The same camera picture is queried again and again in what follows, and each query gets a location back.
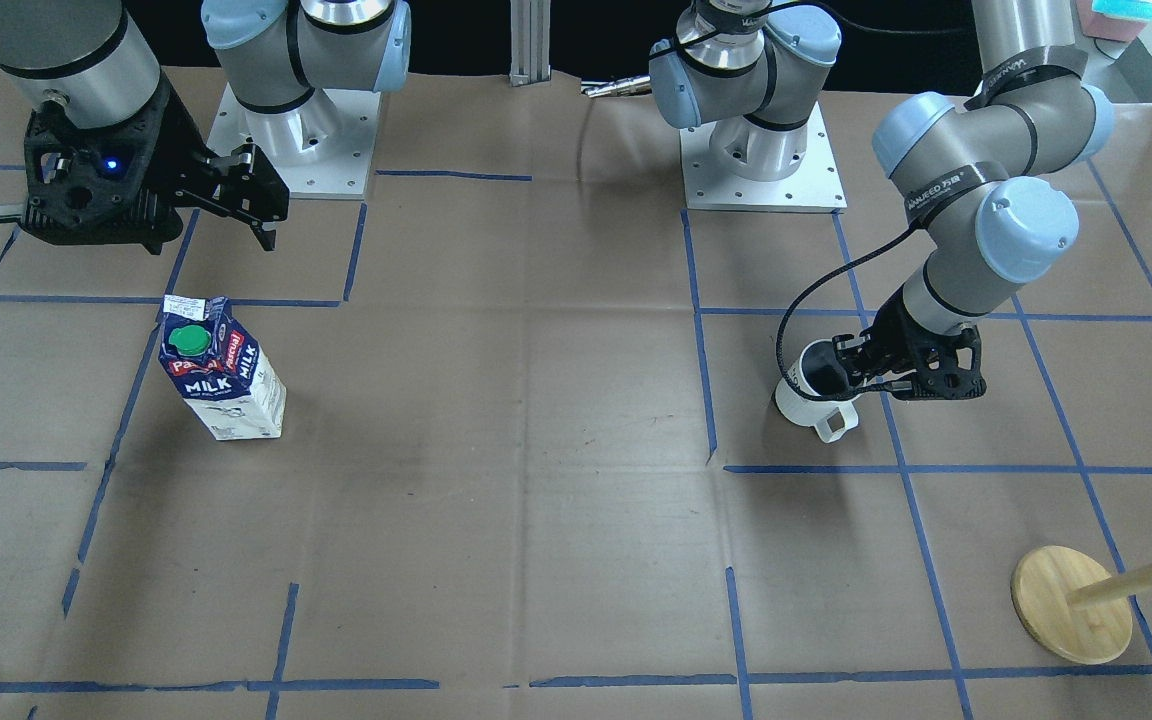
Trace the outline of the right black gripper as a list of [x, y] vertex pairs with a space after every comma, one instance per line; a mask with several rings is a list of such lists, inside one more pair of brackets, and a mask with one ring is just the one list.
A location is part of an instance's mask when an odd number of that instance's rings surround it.
[[243, 223], [274, 251], [291, 194], [253, 142], [219, 156], [202, 141], [169, 78], [131, 118], [81, 129], [56, 100], [32, 111], [23, 141], [20, 228], [51, 245], [132, 243], [161, 252], [182, 234], [179, 209]]

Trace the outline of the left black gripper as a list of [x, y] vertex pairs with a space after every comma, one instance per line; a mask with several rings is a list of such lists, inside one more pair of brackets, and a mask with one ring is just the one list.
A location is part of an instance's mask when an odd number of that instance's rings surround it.
[[847, 392], [852, 397], [886, 392], [902, 401], [984, 396], [979, 332], [973, 325], [955, 328], [955, 334], [924, 328], [905, 306], [902, 291], [893, 293], [859, 336], [833, 338]]

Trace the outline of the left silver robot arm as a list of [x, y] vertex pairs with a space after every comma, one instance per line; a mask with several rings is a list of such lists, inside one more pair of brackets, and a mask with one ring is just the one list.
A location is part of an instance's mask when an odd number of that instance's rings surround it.
[[[782, 370], [782, 404], [824, 407], [867, 393], [980, 397], [977, 323], [1074, 245], [1079, 217], [1048, 173], [1084, 161], [1114, 131], [1114, 106], [1087, 85], [1068, 1], [975, 1], [983, 76], [957, 106], [916, 94], [882, 118], [872, 147], [901, 195], [908, 232], [934, 250], [861, 334], [824, 346], [823, 381]], [[838, 60], [841, 18], [820, 1], [695, 1], [652, 46], [647, 82], [666, 122], [713, 126], [732, 173], [772, 181], [799, 142]]]

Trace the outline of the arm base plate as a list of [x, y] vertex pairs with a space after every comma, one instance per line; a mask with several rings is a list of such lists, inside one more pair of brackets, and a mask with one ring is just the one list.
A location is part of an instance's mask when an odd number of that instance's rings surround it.
[[849, 206], [819, 104], [791, 131], [732, 118], [679, 135], [687, 209], [838, 213]]
[[385, 97], [317, 88], [300, 108], [262, 114], [243, 108], [227, 86], [207, 145], [228, 156], [244, 141], [255, 141], [294, 199], [364, 200]]

